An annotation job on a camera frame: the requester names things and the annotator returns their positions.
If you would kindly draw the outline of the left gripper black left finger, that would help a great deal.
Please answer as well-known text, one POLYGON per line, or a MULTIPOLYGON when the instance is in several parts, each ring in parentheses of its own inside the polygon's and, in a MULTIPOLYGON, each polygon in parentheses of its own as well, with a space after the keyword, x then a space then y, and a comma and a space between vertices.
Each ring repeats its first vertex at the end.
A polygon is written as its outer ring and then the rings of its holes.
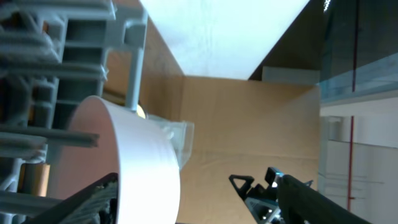
POLYGON ((118 174, 109 173, 26 221, 28 224, 115 224, 118 214, 118 174))

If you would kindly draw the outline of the pink bowl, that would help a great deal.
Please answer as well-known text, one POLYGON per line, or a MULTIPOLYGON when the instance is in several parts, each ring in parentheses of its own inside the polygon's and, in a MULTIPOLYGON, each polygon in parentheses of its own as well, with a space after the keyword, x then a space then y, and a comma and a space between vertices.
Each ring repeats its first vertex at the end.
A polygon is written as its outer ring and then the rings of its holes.
POLYGON ((85 98, 68 130, 98 134, 95 147, 50 150, 47 196, 66 199, 109 173, 118 174, 118 223, 175 223, 180 170, 163 130, 98 96, 85 98))

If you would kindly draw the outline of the yellow plate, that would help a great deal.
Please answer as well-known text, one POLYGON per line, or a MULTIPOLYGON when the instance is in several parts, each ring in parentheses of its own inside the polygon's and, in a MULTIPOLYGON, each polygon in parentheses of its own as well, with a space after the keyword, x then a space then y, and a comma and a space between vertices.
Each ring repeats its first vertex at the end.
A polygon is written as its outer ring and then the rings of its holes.
POLYGON ((136 114, 143 119, 147 118, 147 113, 144 111, 140 104, 137 105, 136 114))

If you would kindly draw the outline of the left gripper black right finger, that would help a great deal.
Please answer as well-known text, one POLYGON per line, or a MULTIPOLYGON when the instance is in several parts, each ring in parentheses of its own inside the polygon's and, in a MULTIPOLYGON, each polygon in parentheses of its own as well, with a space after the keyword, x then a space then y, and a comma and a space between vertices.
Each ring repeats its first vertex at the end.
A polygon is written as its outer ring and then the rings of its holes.
POLYGON ((279 208, 286 223, 369 224, 291 175, 283 175, 277 184, 279 208))

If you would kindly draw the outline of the wooden chopstick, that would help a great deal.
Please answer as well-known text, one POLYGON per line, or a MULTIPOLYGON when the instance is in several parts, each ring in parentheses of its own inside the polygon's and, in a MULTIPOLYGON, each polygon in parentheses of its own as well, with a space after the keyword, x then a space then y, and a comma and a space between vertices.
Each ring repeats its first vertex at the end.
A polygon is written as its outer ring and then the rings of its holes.
POLYGON ((23 164, 19 174, 18 193, 45 197, 49 183, 50 164, 23 164))

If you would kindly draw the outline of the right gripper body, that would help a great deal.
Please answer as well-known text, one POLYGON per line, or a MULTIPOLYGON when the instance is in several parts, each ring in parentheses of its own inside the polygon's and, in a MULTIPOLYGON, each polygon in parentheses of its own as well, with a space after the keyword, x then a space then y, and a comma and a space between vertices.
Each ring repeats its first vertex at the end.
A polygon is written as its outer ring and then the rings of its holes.
POLYGON ((254 178, 247 175, 233 174, 229 181, 257 223, 285 223, 277 199, 277 181, 283 176, 276 167, 269 167, 265 175, 267 188, 261 184, 253 187, 254 178))

